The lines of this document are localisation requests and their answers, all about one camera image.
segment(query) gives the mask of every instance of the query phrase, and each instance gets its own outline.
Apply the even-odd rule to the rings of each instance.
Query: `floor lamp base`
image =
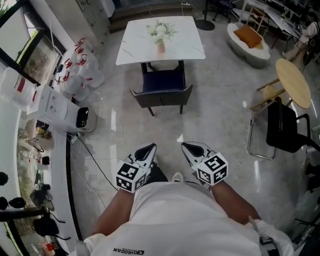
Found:
[[[214,30],[215,29],[215,24],[213,24],[209,20],[197,19],[195,21],[195,25],[200,30]]]

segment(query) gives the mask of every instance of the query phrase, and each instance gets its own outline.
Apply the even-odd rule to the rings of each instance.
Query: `orange cushion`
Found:
[[[244,25],[238,30],[234,31],[236,36],[243,42],[245,42],[249,48],[254,48],[260,44],[262,38],[248,25]]]

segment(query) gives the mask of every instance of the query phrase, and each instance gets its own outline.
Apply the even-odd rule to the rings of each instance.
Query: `chair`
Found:
[[[265,22],[264,18],[266,17],[265,13],[262,10],[259,10],[255,7],[251,7],[250,10],[250,14],[249,14],[249,18],[246,21],[246,24],[248,24],[250,18],[253,20],[254,22],[254,27],[253,29],[256,28],[256,25],[258,25],[258,28],[256,30],[256,32],[259,34],[259,30],[260,28],[264,28],[264,33],[263,33],[263,38],[265,37],[268,28],[269,28],[269,24],[267,22]]]
[[[255,118],[266,108],[268,109],[266,143],[269,146],[274,147],[272,157],[255,154],[250,151],[252,129]],[[301,118],[305,118],[306,120],[307,136],[298,133],[297,120]],[[283,105],[280,97],[276,97],[270,101],[251,119],[247,151],[252,156],[272,160],[275,158],[276,148],[290,153],[295,153],[304,145],[311,146],[320,152],[320,146],[311,139],[309,115],[303,114],[296,117],[295,111],[288,106]]]
[[[211,4],[216,6],[216,10],[215,10],[216,13],[212,20],[215,21],[218,14],[220,14],[223,17],[227,18],[228,22],[230,23],[231,20],[229,18],[229,14],[231,14],[234,8],[231,1],[230,0],[212,0]]]
[[[228,24],[228,43],[238,55],[245,57],[251,66],[259,69],[268,66],[270,59],[269,47],[261,35],[259,36],[261,37],[260,45],[262,48],[249,48],[249,46],[244,41],[241,41],[235,34],[235,31],[240,29],[243,25],[244,24],[239,22]]]
[[[143,90],[135,92],[131,90],[132,96],[140,107],[148,108],[151,115],[154,113],[151,107],[158,106],[180,106],[180,114],[184,105],[187,104],[193,85],[186,87],[184,62],[179,61],[179,66],[174,70],[157,71],[154,67],[142,63]]]

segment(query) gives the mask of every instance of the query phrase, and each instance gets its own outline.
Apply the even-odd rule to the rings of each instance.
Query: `flower vase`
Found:
[[[164,54],[166,52],[165,42],[163,40],[158,42],[158,44],[156,45],[156,49],[158,54]]]

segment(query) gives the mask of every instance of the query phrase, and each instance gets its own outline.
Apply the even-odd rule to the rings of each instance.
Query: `tiled floor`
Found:
[[[275,62],[284,49],[279,41],[270,50],[270,66],[256,69],[239,58],[226,44],[227,23],[217,18],[213,31],[199,30],[206,54],[205,60],[185,61],[186,83],[194,88],[183,114],[178,106],[154,107],[155,117],[139,107],[130,94],[142,90],[139,64],[116,66],[118,50],[124,32],[110,35],[100,61],[105,82],[89,101],[98,108],[97,127],[85,135],[85,142],[101,169],[112,180],[117,161],[142,143],[156,143],[159,166],[170,179],[182,172],[194,181],[192,169],[184,158],[181,141],[204,142],[221,152],[229,162],[227,182],[257,209],[261,217],[277,228],[290,232],[293,216],[308,218],[313,213],[319,193],[304,191],[302,179],[306,149],[291,154],[278,150],[274,160],[266,160],[247,153],[247,140],[252,112],[248,109],[253,99],[261,95],[255,89],[276,78]],[[271,45],[272,37],[266,42]],[[175,62],[155,63],[157,68],[173,68]],[[304,71],[312,94],[313,106],[306,112],[315,126],[320,115],[319,67],[311,63]],[[300,115],[304,111],[294,106]],[[265,143],[266,117],[262,115],[254,126],[252,150],[270,154]],[[305,131],[303,121],[299,130]],[[319,142],[319,133],[314,134]],[[73,159],[79,174],[97,190],[105,206],[115,195],[86,149],[79,153],[79,143],[73,145]],[[72,186],[76,213],[84,237],[89,236],[95,219],[104,206],[94,191],[72,167]]]

